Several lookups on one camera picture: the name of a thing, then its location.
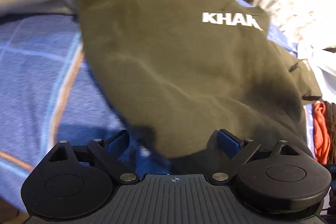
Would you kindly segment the khaki olive sweatshirt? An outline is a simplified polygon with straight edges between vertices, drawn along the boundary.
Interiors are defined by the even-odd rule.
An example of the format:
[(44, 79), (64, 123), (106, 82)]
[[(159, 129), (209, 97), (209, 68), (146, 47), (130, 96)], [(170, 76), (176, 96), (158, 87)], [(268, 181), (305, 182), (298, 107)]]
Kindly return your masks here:
[(235, 0), (79, 0), (85, 56), (113, 106), (168, 159), (223, 157), (216, 130), (304, 152), (306, 61), (268, 40), (269, 17)]

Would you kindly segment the blue striped bed sheet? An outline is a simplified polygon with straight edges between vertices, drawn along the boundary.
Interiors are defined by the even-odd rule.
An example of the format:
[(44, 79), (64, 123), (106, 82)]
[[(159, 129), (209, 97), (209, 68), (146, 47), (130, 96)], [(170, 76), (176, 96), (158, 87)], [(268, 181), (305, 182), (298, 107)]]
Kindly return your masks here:
[(25, 207), (21, 186), (52, 145), (83, 145), (123, 128), (95, 83), (73, 16), (1, 18), (1, 198)]

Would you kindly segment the orange garment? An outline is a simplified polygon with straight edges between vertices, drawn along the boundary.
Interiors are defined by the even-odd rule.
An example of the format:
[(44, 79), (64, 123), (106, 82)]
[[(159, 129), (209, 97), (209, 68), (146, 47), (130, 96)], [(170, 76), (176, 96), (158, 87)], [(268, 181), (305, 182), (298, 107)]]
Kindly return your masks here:
[(327, 164), (330, 151), (330, 136), (326, 126), (325, 114), (326, 106), (324, 102), (313, 104), (313, 139), (315, 160), (322, 165)]

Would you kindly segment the dark brown striped garment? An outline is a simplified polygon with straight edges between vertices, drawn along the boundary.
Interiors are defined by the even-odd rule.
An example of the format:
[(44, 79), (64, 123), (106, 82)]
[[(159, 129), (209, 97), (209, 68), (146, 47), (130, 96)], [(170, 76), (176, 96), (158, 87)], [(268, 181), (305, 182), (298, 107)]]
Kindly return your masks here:
[(335, 144), (336, 144), (336, 106), (335, 103), (324, 102), (326, 112), (324, 114), (327, 132), (330, 137), (330, 149), (327, 158), (328, 164), (335, 164)]

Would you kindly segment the white cloth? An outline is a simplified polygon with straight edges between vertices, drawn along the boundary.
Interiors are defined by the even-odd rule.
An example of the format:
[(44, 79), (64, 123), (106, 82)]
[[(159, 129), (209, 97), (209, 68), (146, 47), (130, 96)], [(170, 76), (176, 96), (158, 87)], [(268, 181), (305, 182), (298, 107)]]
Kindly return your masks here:
[(297, 45), (299, 59), (306, 59), (322, 93), (322, 99), (335, 103), (335, 47), (313, 48), (309, 44)]

